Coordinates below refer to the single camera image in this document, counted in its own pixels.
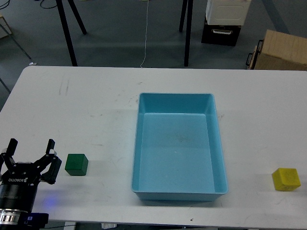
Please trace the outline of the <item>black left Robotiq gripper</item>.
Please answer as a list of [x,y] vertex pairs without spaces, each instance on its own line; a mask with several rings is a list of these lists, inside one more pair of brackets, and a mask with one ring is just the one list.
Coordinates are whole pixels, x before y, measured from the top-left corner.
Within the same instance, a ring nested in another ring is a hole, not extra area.
[[62,161],[54,151],[55,141],[49,139],[43,157],[34,163],[15,163],[17,144],[11,138],[7,149],[0,154],[0,168],[3,164],[7,167],[0,184],[0,208],[31,212],[39,181],[54,184]]

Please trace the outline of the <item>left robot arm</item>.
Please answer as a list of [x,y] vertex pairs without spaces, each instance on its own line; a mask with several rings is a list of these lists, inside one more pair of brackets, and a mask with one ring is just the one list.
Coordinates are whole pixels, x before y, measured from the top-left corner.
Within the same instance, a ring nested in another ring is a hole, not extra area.
[[2,230],[38,230],[48,223],[48,213],[32,211],[40,182],[54,184],[61,159],[50,139],[46,153],[35,162],[15,162],[18,141],[12,138],[0,154],[0,165],[7,170],[0,175],[0,228]]

